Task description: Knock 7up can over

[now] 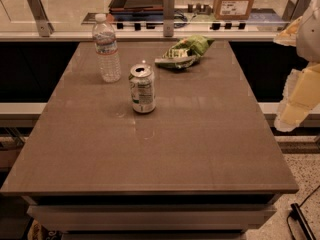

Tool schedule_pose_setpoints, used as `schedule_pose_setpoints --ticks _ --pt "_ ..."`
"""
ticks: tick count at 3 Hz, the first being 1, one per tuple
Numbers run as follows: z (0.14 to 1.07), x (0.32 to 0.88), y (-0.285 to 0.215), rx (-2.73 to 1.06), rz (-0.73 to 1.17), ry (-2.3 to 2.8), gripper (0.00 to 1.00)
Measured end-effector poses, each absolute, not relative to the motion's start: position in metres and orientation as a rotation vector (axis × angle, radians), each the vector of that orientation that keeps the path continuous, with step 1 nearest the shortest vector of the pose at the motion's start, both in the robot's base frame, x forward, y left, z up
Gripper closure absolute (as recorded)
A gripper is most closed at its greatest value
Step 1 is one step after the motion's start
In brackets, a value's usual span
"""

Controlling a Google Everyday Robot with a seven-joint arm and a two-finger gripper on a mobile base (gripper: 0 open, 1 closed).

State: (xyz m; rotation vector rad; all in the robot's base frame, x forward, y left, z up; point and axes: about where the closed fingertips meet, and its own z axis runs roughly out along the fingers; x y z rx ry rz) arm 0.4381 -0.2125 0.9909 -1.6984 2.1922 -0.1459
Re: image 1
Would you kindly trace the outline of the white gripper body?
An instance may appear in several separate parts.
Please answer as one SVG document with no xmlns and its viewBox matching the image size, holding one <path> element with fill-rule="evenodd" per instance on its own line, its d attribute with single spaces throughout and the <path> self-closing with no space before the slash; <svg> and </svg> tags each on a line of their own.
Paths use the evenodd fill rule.
<svg viewBox="0 0 320 240">
<path fill-rule="evenodd" d="M 304 12 L 297 36 L 297 54 L 309 62 L 320 62 L 320 0 L 311 0 Z"/>
</svg>

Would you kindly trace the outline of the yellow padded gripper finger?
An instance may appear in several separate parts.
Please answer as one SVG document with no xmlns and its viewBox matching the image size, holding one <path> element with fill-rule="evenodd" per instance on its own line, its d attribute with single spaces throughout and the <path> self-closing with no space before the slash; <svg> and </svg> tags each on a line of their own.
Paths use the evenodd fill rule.
<svg viewBox="0 0 320 240">
<path fill-rule="evenodd" d="M 274 126 L 291 132 L 320 104 L 320 64 L 309 63 L 302 71 L 292 69 L 283 89 Z"/>
<path fill-rule="evenodd" d="M 301 22 L 302 17 L 298 17 L 292 21 L 284 30 L 274 37 L 273 42 L 283 46 L 295 47 L 297 45 L 297 36 Z"/>
</svg>

